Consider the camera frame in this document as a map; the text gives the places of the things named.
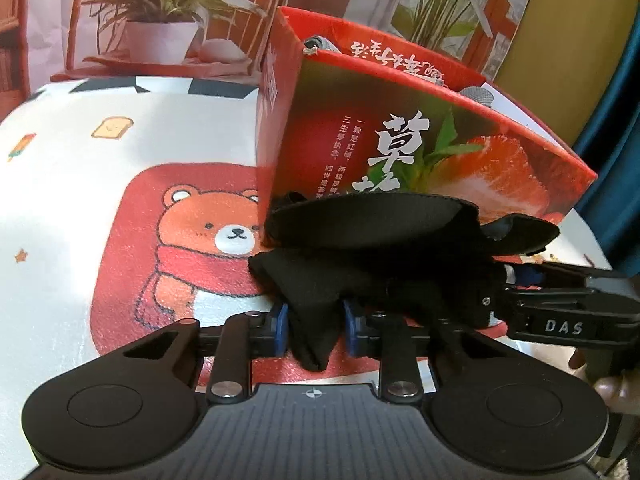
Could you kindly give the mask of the person's right hand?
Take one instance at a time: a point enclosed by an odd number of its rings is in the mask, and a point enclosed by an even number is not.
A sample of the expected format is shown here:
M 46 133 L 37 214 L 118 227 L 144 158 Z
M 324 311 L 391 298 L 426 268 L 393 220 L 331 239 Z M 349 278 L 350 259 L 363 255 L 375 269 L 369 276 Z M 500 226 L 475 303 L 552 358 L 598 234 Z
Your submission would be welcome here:
M 574 370 L 574 375 L 588 382 L 599 393 L 604 403 L 613 413 L 639 415 L 639 370 L 628 372 L 620 377 L 601 377 L 591 380 L 587 377 L 587 361 L 585 352 L 576 349 L 568 361 L 568 366 Z

